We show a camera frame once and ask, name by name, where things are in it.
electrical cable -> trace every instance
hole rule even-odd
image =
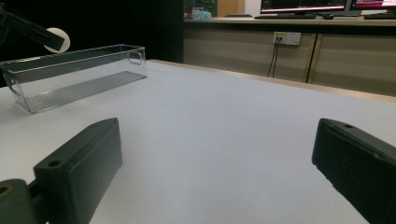
[[[273,51],[273,58],[272,58],[272,60],[271,60],[270,68],[268,69],[268,73],[267,73],[267,76],[268,76],[268,77],[269,77],[270,74],[271,74],[271,68],[272,68],[272,64],[273,64],[273,62],[274,62],[274,58],[275,58],[276,46],[278,45],[278,43],[280,42],[280,40],[281,40],[281,39],[280,39],[279,37],[277,37],[276,40],[275,40],[274,51]]]
[[[270,76],[270,74],[271,74],[271,68],[272,68],[272,66],[273,66],[273,62],[274,62],[274,59],[276,59],[277,58],[277,48],[279,47],[279,44],[280,44],[280,41],[282,40],[282,38],[281,37],[277,37],[276,38],[276,41],[275,41],[275,44],[274,44],[274,51],[273,51],[273,57],[272,57],[272,60],[271,60],[271,63],[270,63],[270,68],[268,69],[268,73],[267,73],[267,76],[269,77]]]
[[[280,39],[276,44],[276,53],[275,53],[275,62],[274,62],[274,69],[273,69],[273,77],[275,75],[275,68],[276,68],[276,59],[277,59],[277,49],[279,49],[279,45],[280,45]]]

desk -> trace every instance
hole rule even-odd
[[[152,61],[146,79],[36,115],[0,89],[0,179],[32,181],[53,150],[117,117],[124,164],[92,223],[367,223],[311,163],[318,120],[396,145],[396,99],[247,77]]]

power outlet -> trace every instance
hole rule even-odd
[[[300,39],[301,39],[301,33],[286,33],[287,45],[299,45]]]
[[[273,38],[273,44],[279,43],[279,44],[286,44],[286,32],[274,32],[274,38]]]

computer monitor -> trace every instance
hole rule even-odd
[[[386,10],[395,14],[395,0],[352,0],[351,10]]]
[[[347,0],[262,0],[260,13],[293,13],[342,11]]]

clear plastic container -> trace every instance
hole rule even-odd
[[[145,48],[114,45],[0,63],[16,101],[31,114],[147,77]]]

